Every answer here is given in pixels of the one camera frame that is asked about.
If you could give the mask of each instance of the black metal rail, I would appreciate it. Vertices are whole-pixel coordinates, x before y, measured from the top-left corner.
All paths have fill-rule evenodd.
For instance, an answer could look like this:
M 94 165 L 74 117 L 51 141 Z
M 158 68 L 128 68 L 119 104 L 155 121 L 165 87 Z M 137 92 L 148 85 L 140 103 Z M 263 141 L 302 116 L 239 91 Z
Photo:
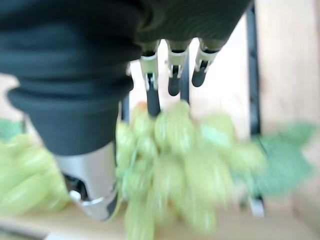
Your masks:
M 185 65 L 183 68 L 182 76 L 180 79 L 180 99 L 186 101 L 188 104 L 190 104 L 190 96 L 189 96 L 189 56 L 190 53 L 188 52 L 188 55 L 185 60 Z
M 121 101 L 121 120 L 129 122 L 130 120 L 130 94 Z
M 257 44 L 257 25 L 255 3 L 246 12 L 247 19 L 247 39 L 248 39 L 248 64 L 249 64 L 249 103 L 250 103 L 250 134 L 251 136 L 261 133 L 261 113 L 260 113 L 260 79 Z M 254 197 L 255 201 L 262 204 L 264 199 L 261 194 Z

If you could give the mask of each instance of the wooden surface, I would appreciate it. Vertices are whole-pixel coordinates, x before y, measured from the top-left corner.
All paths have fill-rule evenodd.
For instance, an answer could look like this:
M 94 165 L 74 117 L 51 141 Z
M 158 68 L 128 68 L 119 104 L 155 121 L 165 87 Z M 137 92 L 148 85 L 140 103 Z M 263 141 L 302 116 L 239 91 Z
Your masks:
M 111 222 L 96 222 L 78 209 L 70 207 L 56 215 L 27 215 L 7 218 L 6 224 L 22 226 L 33 231 L 48 231 L 46 240 L 125 240 L 123 217 Z M 289 216 L 252 218 L 249 215 L 218 214 L 215 235 L 201 236 L 182 225 L 158 230 L 156 240 L 318 240 L 319 238 L 300 220 Z
M 317 0 L 256 1 L 262 131 L 296 120 L 320 123 Z M 320 169 L 320 138 L 305 149 Z M 290 211 L 292 198 L 267 199 Z
M 312 181 L 293 198 L 294 212 L 320 238 L 320 181 Z

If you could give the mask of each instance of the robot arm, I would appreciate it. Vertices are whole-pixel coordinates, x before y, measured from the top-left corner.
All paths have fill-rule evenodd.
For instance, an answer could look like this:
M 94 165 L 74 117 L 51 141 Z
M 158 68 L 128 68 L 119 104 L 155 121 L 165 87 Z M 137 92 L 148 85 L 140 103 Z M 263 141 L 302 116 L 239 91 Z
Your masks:
M 118 105 L 133 88 L 127 64 L 142 52 L 134 42 L 168 39 L 173 48 L 193 37 L 224 41 L 249 2 L 0 0 L 0 72 L 20 83 L 8 98 L 28 114 L 88 215 L 103 221 L 115 210 Z M 143 72 L 156 77 L 153 55 L 145 56 Z M 183 57 L 170 59 L 183 65 Z

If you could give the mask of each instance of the bunch of grapes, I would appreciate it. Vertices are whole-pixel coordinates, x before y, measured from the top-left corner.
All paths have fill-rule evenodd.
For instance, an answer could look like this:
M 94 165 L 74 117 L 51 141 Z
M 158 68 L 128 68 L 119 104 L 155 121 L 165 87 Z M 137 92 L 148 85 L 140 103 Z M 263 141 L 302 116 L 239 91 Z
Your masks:
M 25 134 L 0 142 L 0 196 L 1 215 L 59 211 L 69 202 L 53 156 Z
M 156 118 L 140 102 L 130 123 L 118 123 L 116 143 L 128 240 L 152 240 L 157 228 L 176 221 L 214 232 L 215 208 L 237 190 L 232 174 L 256 174 L 266 165 L 256 144 L 237 141 L 230 116 L 219 112 L 195 123 L 184 101 Z
M 292 192 L 313 169 L 300 152 L 315 132 L 312 124 L 240 142 L 228 114 L 195 122 L 184 101 L 156 118 L 140 102 L 130 119 L 116 126 L 115 169 L 128 202 L 128 240 L 153 240 L 156 229 L 177 221 L 211 234 L 215 209 L 239 190 L 248 196 Z M 25 134 L 0 142 L 0 196 L 0 215 L 59 211 L 70 201 L 52 154 Z

